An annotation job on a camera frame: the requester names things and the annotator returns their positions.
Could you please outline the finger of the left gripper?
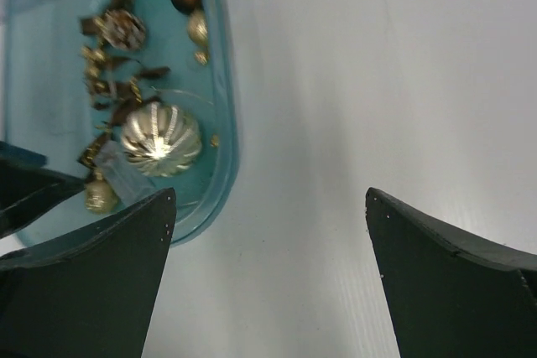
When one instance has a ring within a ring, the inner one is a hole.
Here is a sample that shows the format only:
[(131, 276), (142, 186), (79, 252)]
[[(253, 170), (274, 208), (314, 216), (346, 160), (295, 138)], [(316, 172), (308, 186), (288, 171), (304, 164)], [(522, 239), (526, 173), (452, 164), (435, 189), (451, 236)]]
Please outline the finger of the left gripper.
[(79, 194), (85, 180), (47, 169), (47, 158), (1, 143), (1, 235), (10, 236), (64, 200)]

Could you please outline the clear plastic packet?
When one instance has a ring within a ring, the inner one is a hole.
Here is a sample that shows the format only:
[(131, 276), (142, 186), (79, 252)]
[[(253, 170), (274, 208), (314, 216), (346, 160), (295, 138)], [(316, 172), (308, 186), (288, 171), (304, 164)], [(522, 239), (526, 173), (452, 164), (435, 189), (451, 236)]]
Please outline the clear plastic packet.
[(101, 147), (94, 164), (125, 206), (156, 192), (152, 182), (127, 161), (121, 146), (113, 140)]

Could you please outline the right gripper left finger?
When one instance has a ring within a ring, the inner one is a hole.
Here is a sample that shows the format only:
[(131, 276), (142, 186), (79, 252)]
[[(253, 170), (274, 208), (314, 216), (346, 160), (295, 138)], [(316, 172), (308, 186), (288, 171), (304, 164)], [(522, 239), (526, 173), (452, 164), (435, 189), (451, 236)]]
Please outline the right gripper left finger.
[(163, 189), (1, 257), (3, 357), (140, 357), (175, 228)]

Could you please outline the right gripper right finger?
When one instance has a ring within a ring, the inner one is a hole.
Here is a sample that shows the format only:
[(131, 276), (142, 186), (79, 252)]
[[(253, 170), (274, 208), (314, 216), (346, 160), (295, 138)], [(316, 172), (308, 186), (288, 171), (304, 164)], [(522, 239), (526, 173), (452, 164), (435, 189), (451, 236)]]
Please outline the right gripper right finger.
[(403, 357), (534, 357), (536, 256), (380, 189), (366, 222)]

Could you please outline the blue plastic tub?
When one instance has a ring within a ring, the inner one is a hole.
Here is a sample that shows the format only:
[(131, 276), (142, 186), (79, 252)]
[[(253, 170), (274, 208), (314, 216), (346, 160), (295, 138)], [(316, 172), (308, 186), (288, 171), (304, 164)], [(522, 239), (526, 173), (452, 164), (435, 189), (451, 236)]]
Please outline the blue plastic tub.
[(220, 212), (237, 172), (222, 0), (6, 0), (3, 138), (84, 189), (25, 246), (175, 192), (175, 245)]

